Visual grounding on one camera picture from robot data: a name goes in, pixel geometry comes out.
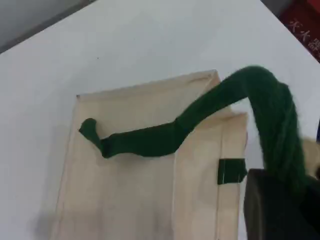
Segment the green fabric tab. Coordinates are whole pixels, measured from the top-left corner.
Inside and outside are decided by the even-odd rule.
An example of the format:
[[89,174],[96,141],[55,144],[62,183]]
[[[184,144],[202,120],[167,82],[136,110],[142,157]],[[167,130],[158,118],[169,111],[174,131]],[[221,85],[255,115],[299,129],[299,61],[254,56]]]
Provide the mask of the green fabric tab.
[[244,158],[221,158],[218,167],[218,185],[241,183],[247,175]]

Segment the black object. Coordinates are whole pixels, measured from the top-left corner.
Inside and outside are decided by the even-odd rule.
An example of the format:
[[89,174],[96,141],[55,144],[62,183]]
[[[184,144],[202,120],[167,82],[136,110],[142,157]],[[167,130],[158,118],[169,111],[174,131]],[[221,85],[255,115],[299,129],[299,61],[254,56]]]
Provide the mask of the black object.
[[320,240],[320,182],[309,178],[303,199],[265,170],[247,175],[244,217],[248,240]]
[[316,141],[320,143],[320,120],[319,120],[318,132],[316,133]]

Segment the beige tote bag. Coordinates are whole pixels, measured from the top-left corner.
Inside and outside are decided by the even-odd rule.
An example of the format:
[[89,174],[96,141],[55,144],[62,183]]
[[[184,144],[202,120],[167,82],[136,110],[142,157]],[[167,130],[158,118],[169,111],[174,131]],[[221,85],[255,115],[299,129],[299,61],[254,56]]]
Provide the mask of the beige tote bag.
[[217,185],[217,171],[219,158],[244,157],[245,114],[225,108],[175,154],[154,158],[104,159],[78,132],[86,118],[97,120],[101,138],[169,123],[219,82],[213,70],[80,95],[51,239],[236,240],[239,184]]

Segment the red box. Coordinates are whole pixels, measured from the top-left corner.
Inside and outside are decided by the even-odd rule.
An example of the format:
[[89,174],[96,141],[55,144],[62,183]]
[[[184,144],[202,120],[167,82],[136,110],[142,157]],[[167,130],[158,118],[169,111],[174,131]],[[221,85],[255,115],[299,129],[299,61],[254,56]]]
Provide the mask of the red box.
[[279,19],[320,62],[320,1],[296,1]]

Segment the green yarn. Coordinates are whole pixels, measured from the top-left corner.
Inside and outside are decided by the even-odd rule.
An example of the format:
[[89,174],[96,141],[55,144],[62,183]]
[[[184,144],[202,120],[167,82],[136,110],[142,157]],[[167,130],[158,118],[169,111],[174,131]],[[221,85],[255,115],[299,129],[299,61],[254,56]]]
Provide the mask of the green yarn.
[[246,97],[253,109],[266,170],[293,193],[302,193],[306,173],[295,104],[288,86],[263,67],[236,71],[171,123],[115,133],[99,140],[96,121],[88,118],[79,132],[100,149],[104,158],[120,153],[164,156],[174,153],[203,119]]

